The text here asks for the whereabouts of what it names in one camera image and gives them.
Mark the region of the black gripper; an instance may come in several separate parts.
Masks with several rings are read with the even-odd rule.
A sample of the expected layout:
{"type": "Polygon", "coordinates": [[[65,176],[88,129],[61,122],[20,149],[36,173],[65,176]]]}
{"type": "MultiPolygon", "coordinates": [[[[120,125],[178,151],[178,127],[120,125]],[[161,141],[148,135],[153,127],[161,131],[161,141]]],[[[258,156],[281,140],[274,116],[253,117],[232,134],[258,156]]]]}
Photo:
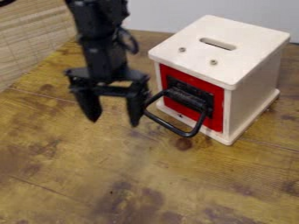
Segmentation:
{"type": "Polygon", "coordinates": [[[148,75],[132,69],[126,62],[126,53],[138,52],[136,39],[80,37],[78,44],[86,65],[68,69],[65,75],[85,117],[93,123],[100,118],[100,95],[120,96],[125,98],[130,126],[136,127],[150,95],[148,75]]]}

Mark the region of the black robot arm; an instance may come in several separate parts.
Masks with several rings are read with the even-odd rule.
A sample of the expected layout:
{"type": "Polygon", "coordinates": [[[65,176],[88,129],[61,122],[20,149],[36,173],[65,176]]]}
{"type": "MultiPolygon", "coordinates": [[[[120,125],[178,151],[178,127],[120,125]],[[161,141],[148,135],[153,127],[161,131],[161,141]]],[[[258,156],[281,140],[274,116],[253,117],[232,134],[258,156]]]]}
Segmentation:
{"type": "Polygon", "coordinates": [[[138,52],[129,31],[121,27],[129,16],[126,0],[64,0],[77,28],[77,41],[86,65],[65,71],[69,91],[85,117],[101,115],[101,96],[124,97],[129,122],[138,124],[149,89],[146,74],[128,67],[126,54],[138,52]]]}

